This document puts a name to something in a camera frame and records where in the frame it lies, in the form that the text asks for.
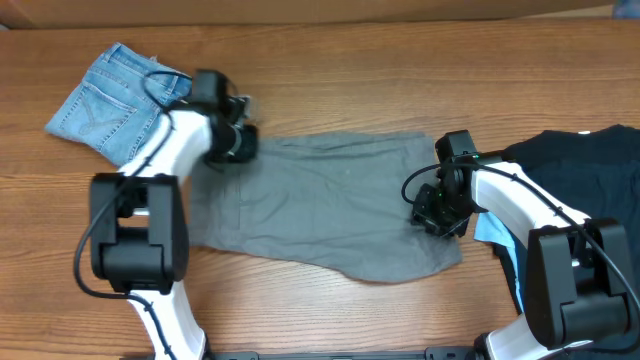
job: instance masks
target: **black cable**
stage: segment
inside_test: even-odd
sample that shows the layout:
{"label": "black cable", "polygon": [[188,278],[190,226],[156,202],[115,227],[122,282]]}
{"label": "black cable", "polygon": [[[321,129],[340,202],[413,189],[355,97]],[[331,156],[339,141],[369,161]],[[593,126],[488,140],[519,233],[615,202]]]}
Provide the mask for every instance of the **black cable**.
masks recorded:
{"label": "black cable", "polygon": [[93,217],[93,219],[89,223],[89,226],[87,226],[76,248],[76,253],[73,260],[73,276],[80,290],[82,290],[87,295],[90,295],[96,298],[101,298],[101,299],[131,300],[131,301],[136,301],[142,304],[142,306],[144,306],[144,310],[149,313],[149,316],[151,316],[151,319],[153,320],[153,324],[155,325],[156,331],[158,332],[158,338],[160,339],[160,342],[162,343],[162,347],[164,348],[164,353],[168,355],[171,360],[177,360],[175,354],[171,350],[171,346],[169,346],[169,343],[167,342],[167,339],[164,335],[164,332],[162,330],[162,325],[160,324],[160,320],[158,319],[158,316],[153,310],[153,304],[149,303],[147,300],[137,295],[103,293],[103,292],[92,290],[84,282],[84,280],[82,279],[82,275],[80,273],[80,260],[82,257],[82,252],[84,250],[84,247],[87,244],[87,241],[89,240],[89,237],[93,233],[93,230],[95,229],[96,225],[100,222],[100,220],[102,219],[104,214],[107,212],[107,210],[109,210],[112,206],[115,205],[115,201],[118,199],[120,194],[122,194],[122,192],[127,187],[130,186],[132,179],[134,179],[138,174],[140,174],[142,170],[144,170],[144,168],[149,166],[149,164],[151,163],[151,160],[158,154],[158,152],[167,143],[167,141],[169,141],[171,134],[175,130],[173,117],[171,117],[171,114],[169,113],[170,108],[166,107],[160,101],[158,101],[147,89],[146,80],[152,75],[172,75],[172,76],[178,76],[185,79],[191,79],[187,75],[184,75],[178,72],[171,72],[171,71],[153,71],[146,74],[142,78],[142,88],[145,94],[149,97],[149,99],[151,99],[151,101],[153,101],[156,105],[158,105],[158,107],[160,107],[163,114],[167,115],[167,118],[169,119],[169,131],[167,131],[165,136],[162,138],[162,141],[160,141],[158,146],[156,146],[156,148],[151,152],[151,154],[149,154],[149,156],[147,156],[144,159],[144,162],[131,175],[127,176],[127,178],[116,188],[116,190],[114,190],[113,194],[111,194],[109,199],[105,201],[104,205],[102,205],[100,210],[98,210],[96,215]]}
{"label": "black cable", "polygon": [[[406,195],[407,185],[409,185],[411,180],[413,180],[416,176],[437,168],[467,168],[471,170],[485,170],[488,172],[492,172],[494,174],[507,177],[519,183],[520,185],[524,186],[527,190],[531,191],[538,199],[540,199],[545,205],[547,205],[551,210],[553,210],[557,216],[561,217],[564,221],[569,223],[571,227],[580,234],[580,236],[582,236],[587,240],[587,242],[591,245],[591,247],[596,252],[596,254],[598,254],[598,256],[600,256],[600,258],[607,264],[609,269],[613,271],[615,276],[618,278],[618,280],[620,280],[620,282],[624,286],[627,293],[629,293],[629,296],[631,297],[633,305],[636,308],[636,315],[638,315],[638,320],[640,320],[640,300],[638,299],[638,295],[636,295],[635,291],[633,291],[633,287],[631,286],[631,284],[629,284],[629,281],[627,281],[627,278],[624,276],[624,274],[622,274],[620,269],[618,269],[616,264],[613,263],[611,258],[604,252],[604,250],[600,247],[600,245],[598,245],[598,243],[584,230],[582,226],[578,225],[578,223],[576,223],[569,215],[565,214],[560,207],[556,206],[551,200],[549,200],[546,196],[544,196],[544,194],[538,191],[538,189],[536,189],[533,185],[518,178],[516,174],[509,174],[506,171],[498,170],[490,166],[477,165],[477,164],[452,164],[452,163],[435,164],[435,165],[427,166],[425,168],[422,168],[416,171],[415,173],[411,174],[411,176],[409,176],[407,180],[405,180],[404,184],[402,184],[402,190],[401,190],[402,198],[406,202],[413,204],[413,201],[409,200]],[[639,347],[640,347],[640,334],[638,337],[636,337],[636,341],[631,346],[628,346],[626,348],[622,348],[622,349],[588,348],[584,350],[603,353],[603,354],[622,355],[622,354],[629,354],[635,351],[636,349],[638,349]]]}
{"label": "black cable", "polygon": [[409,183],[411,182],[411,180],[415,179],[416,176],[426,173],[427,171],[431,171],[431,170],[435,170],[439,167],[442,167],[442,164],[434,164],[431,166],[427,166],[425,168],[422,168],[416,172],[414,172],[413,174],[411,174],[407,180],[404,181],[404,184],[402,184],[402,190],[400,190],[400,193],[402,194],[402,198],[404,199],[404,201],[408,202],[409,204],[413,205],[414,201],[409,199],[407,197],[407,185],[409,185]]}

